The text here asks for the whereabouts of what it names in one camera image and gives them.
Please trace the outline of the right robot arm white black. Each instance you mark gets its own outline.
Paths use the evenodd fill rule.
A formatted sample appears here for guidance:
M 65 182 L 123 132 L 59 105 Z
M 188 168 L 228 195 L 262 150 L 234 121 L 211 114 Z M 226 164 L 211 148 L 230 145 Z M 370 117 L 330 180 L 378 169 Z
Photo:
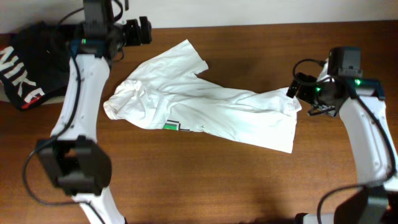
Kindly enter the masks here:
M 381 81 L 365 78 L 359 47 L 334 47 L 319 77 L 294 70 L 287 96 L 310 104 L 310 116 L 340 117 L 349 136 L 358 181 L 326 193 L 314 214 L 294 223 L 397 223 L 397 152 L 386 119 Z

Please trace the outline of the white t-shirt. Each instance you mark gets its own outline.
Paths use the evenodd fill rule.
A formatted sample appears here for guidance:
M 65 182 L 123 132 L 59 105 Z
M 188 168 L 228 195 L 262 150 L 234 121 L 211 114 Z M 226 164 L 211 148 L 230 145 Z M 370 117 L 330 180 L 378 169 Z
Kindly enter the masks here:
M 301 105 L 287 89 L 255 93 L 198 77 L 208 64 L 184 40 L 141 63 L 104 102 L 109 119 L 142 129 L 204 132 L 291 153 Z

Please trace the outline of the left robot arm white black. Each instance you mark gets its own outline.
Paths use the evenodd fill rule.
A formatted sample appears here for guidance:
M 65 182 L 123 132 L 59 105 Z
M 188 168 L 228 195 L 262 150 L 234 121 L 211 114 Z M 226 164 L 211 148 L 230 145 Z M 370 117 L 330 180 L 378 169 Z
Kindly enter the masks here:
M 120 23 L 123 15 L 113 14 L 112 1 L 84 1 L 83 11 L 84 21 L 72 26 L 67 41 L 70 75 L 59 119 L 33 154 L 90 223 L 126 223 L 109 187 L 111 159 L 97 143 L 96 124 L 115 56 L 124 47 L 151 43 L 152 24 L 146 16 Z

